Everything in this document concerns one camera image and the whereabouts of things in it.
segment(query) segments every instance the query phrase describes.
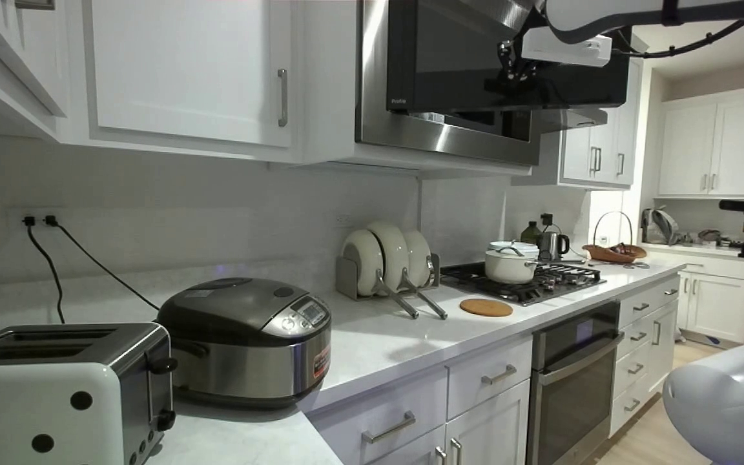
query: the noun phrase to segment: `oven handle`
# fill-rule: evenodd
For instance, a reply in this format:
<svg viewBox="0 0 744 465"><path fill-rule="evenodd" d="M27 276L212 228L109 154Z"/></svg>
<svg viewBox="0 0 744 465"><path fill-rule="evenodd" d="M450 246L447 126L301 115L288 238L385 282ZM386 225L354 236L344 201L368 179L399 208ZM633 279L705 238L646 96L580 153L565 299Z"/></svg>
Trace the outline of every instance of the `oven handle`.
<svg viewBox="0 0 744 465"><path fill-rule="evenodd" d="M592 366L594 361L599 361L601 357L607 357L609 351L615 351L615 345L623 341L625 334L616 334L615 339L609 339L605 345L589 351L585 357L580 357L578 361L559 366L554 371L540 375L540 385L554 385L565 376L572 376L575 371Z"/></svg>

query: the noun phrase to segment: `rice cooker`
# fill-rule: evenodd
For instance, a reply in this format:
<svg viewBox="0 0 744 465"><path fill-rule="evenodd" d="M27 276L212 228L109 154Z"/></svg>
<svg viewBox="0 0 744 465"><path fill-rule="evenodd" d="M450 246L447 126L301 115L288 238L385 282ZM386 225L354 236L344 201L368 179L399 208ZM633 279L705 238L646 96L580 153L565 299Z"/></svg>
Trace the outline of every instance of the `rice cooker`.
<svg viewBox="0 0 744 465"><path fill-rule="evenodd" d="M217 279L172 294L158 317L176 349L176 394L284 407L327 371L327 310L269 279Z"/></svg>

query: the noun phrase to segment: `white toaster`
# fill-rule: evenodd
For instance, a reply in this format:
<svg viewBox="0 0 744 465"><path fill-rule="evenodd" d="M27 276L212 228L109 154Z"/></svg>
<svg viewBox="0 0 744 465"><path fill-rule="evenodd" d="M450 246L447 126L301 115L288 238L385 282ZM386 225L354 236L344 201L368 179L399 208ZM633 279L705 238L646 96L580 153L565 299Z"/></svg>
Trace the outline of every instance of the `white toaster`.
<svg viewBox="0 0 744 465"><path fill-rule="evenodd" d="M0 465L141 465L172 427L155 323L0 330Z"/></svg>

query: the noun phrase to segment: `gas stove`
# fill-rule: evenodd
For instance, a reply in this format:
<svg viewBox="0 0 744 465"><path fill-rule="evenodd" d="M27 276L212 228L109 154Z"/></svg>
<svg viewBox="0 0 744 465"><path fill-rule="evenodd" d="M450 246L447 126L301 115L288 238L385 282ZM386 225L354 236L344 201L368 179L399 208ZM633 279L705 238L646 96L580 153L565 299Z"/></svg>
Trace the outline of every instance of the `gas stove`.
<svg viewBox="0 0 744 465"><path fill-rule="evenodd" d="M485 276L482 263L463 263L443 267L442 283L527 304L601 283L601 273L599 269L580 261L550 261L540 263L534 269L534 279L527 283L500 283Z"/></svg>

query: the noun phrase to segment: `toaster lever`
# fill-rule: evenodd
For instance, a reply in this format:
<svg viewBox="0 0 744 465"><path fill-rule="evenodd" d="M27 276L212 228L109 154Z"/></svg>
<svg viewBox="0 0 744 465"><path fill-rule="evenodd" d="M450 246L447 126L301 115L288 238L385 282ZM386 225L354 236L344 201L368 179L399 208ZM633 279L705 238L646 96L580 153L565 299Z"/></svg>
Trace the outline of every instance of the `toaster lever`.
<svg viewBox="0 0 744 465"><path fill-rule="evenodd" d="M169 407L159 411L159 415L158 415L158 431L169 428L172 422L176 422L176 411L169 411Z"/></svg>
<svg viewBox="0 0 744 465"><path fill-rule="evenodd" d="M176 360L146 360L151 375L168 375L176 369Z"/></svg>

